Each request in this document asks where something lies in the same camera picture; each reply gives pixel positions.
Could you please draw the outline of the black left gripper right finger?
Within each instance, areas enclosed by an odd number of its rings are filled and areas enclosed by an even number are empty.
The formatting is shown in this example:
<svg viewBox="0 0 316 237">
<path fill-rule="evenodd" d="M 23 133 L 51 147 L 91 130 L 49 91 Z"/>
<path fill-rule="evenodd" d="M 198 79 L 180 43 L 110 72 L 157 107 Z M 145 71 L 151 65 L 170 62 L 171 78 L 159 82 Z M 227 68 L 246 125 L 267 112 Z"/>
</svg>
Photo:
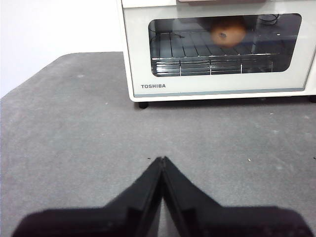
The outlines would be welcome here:
<svg viewBox="0 0 316 237">
<path fill-rule="evenodd" d="M 163 157 L 163 198 L 182 237 L 310 237 L 294 210 L 276 206 L 222 206 Z"/>
</svg>

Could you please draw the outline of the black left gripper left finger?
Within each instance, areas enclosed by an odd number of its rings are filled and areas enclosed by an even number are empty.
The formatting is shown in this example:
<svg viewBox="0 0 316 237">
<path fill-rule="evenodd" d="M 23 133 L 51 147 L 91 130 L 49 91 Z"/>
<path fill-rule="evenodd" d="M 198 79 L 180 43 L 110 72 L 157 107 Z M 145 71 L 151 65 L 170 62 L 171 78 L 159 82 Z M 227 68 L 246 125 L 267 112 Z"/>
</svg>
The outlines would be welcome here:
<svg viewBox="0 0 316 237">
<path fill-rule="evenodd" d="M 13 236 L 144 237 L 160 209 L 162 162 L 162 158 L 155 159 L 105 206 L 31 213 L 21 220 Z"/>
</svg>

